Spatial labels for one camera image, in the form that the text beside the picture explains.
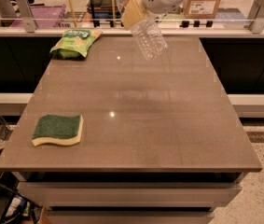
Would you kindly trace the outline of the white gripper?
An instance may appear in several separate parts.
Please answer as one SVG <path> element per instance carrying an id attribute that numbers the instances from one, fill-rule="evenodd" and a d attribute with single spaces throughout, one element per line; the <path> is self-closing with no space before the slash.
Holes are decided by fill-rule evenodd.
<path id="1" fill-rule="evenodd" d="M 178 7 L 183 1 L 184 0 L 128 0 L 123 6 L 121 22 L 126 30 L 130 30 L 146 16 L 146 8 L 155 14 L 167 13 Z"/>

